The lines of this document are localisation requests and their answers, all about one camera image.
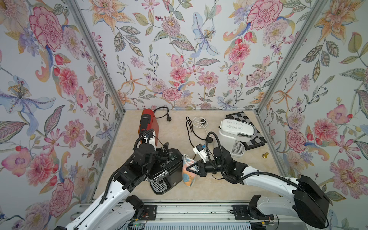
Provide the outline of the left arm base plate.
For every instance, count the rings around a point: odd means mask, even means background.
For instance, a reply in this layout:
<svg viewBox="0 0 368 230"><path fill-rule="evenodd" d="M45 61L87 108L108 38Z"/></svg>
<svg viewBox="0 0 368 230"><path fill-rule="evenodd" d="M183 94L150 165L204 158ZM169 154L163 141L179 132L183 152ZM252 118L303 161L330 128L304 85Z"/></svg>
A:
<svg viewBox="0 0 368 230"><path fill-rule="evenodd" d="M138 211L135 211L133 217L129 220L144 220L151 221L156 220L157 215L157 205L144 205Z"/></svg>

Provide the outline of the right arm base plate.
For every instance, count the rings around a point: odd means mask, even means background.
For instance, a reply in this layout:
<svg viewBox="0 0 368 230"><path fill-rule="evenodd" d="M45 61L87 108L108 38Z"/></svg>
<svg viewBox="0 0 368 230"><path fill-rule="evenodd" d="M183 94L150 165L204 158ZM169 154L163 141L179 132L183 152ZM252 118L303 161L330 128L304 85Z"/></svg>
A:
<svg viewBox="0 0 368 230"><path fill-rule="evenodd" d="M249 205L233 205L231 213L234 215L235 220L274 220L274 215L265 215L261 213L258 208L251 207Z"/></svg>

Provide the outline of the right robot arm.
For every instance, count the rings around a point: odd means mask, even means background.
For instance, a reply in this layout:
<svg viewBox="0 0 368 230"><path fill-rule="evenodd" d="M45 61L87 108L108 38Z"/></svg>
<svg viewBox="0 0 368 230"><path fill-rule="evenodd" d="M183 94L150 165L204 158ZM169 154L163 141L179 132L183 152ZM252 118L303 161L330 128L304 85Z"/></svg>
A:
<svg viewBox="0 0 368 230"><path fill-rule="evenodd" d="M211 154L208 147L205 147L208 159L189 165L186 168L188 172L200 177L206 177L208 173L220 173L230 184L255 186L280 196L262 200L259 195L254 195L251 202L254 204L256 214L298 217L316 229L324 229L331 225L327 217L331 200L313 179L305 175L300 178L283 177L235 161L214 132L208 133L207 136L214 136L217 147Z"/></svg>

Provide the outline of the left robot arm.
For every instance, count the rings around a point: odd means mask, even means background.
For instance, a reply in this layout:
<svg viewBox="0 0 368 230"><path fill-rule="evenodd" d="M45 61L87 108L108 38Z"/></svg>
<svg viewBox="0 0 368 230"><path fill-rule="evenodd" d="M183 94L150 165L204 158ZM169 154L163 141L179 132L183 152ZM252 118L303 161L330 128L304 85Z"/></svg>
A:
<svg viewBox="0 0 368 230"><path fill-rule="evenodd" d="M133 154L117 170L105 191L79 217L56 230L112 230L119 224L138 218L144 203L131 192L150 177L159 155L155 146L154 129L143 132L135 141Z"/></svg>

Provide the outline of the blue striped cloth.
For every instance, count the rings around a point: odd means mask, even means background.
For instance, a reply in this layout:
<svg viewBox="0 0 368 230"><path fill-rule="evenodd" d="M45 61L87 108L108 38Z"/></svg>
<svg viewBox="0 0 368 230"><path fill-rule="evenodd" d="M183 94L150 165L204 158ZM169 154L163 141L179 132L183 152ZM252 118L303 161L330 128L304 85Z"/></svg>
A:
<svg viewBox="0 0 368 230"><path fill-rule="evenodd" d="M196 161L191 159L188 155L185 154L183 156L182 180L187 187L191 187L196 179L196 174L187 170L187 167L190 167L194 163L196 163Z"/></svg>

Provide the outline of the red coffee machine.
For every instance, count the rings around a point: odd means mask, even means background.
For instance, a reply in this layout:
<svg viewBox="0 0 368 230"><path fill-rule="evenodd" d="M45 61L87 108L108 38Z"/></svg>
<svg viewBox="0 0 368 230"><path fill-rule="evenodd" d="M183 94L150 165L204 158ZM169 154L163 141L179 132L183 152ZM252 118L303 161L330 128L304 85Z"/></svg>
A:
<svg viewBox="0 0 368 230"><path fill-rule="evenodd" d="M138 130L139 136L141 136L147 130L153 129L153 135L156 139L156 146L158 145L158 135L159 135L159 125L154 112L150 109L145 109L142 111L140 118L140 126Z"/></svg>

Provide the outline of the white coffee machine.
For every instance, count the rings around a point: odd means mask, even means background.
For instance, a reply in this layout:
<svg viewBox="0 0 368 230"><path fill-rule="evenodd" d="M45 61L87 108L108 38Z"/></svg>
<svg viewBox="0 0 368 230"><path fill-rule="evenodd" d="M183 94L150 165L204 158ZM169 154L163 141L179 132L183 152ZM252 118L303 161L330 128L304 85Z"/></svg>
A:
<svg viewBox="0 0 368 230"><path fill-rule="evenodd" d="M219 140L221 145L230 152L232 157L242 157L245 153L244 146L240 143L236 143L236 135L230 135L226 132L228 128L232 130L232 128L235 128L235 131L237 130L237 127L235 125L229 125L227 124L229 120L222 120L220 126L219 126Z"/></svg>

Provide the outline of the black coffee machine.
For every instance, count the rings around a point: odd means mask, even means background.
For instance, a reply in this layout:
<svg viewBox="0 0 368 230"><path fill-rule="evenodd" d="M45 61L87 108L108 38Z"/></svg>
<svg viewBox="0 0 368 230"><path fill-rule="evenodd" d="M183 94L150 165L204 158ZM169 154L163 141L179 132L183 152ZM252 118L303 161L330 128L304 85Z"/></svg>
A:
<svg viewBox="0 0 368 230"><path fill-rule="evenodd" d="M157 160L146 180L156 195L163 195L182 181L183 155L178 149L168 150L167 160Z"/></svg>

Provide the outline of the black white chessboard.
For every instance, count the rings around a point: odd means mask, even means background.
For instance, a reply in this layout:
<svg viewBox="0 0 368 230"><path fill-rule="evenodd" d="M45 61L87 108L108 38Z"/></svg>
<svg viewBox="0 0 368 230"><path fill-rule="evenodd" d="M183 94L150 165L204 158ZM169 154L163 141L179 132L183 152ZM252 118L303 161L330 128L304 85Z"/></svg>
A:
<svg viewBox="0 0 368 230"><path fill-rule="evenodd" d="M225 119L229 120L227 124L237 127L236 131L235 128L232 128L232 130L228 128L226 132L233 136L236 135L235 142L242 144L245 151L264 146L267 143L245 112L226 115Z"/></svg>

